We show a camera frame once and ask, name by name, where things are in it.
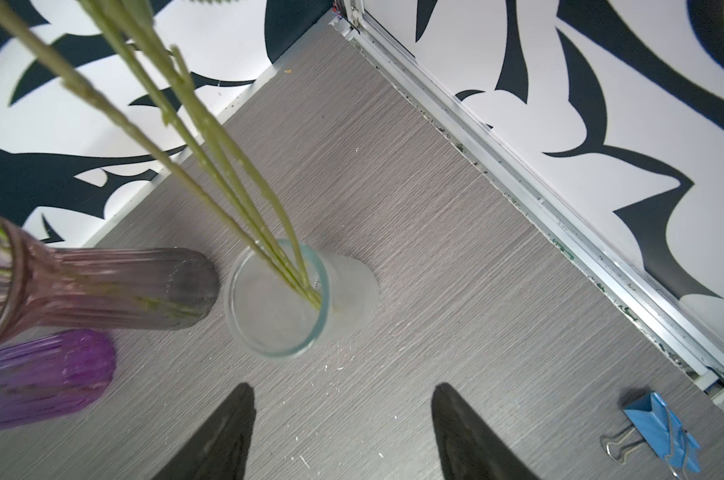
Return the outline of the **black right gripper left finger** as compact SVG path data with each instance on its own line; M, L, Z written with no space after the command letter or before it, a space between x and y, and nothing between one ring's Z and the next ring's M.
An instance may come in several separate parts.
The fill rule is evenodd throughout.
M243 479L257 410L239 384L154 479Z

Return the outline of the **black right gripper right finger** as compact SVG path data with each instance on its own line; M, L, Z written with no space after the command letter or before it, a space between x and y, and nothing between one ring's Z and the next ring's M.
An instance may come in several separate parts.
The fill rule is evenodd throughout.
M538 479L449 383L435 387L431 412L445 479Z

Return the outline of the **clear glass vase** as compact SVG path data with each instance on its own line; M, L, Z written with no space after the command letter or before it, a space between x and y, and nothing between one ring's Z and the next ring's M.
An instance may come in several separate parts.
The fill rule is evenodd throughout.
M252 353L282 360L327 344L370 323L380 288L373 271L347 256L303 244L309 283L321 296L313 306L251 248L237 257L222 291L232 335Z

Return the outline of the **purple ribbed glass vase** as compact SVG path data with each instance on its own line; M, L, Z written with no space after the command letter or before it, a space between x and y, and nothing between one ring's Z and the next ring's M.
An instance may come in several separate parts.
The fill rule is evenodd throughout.
M114 342L90 329L0 349L0 430L88 407L102 397L116 367Z

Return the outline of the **dark maroon glass vase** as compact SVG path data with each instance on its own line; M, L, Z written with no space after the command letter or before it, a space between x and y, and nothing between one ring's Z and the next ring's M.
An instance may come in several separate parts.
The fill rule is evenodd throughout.
M36 327L190 328L219 292L198 251L56 249L0 216L0 344Z

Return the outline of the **white and peach rosebud stem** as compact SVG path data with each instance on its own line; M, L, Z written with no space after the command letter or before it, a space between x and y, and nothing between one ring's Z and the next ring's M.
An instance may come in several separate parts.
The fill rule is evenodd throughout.
M208 154L209 147L170 89L169 83L162 77L144 52L124 35L104 11L107 1L83 1L81 6L97 25L107 42L128 65L133 75L144 87L150 100L162 114L163 122L172 127L197 157L199 153Z

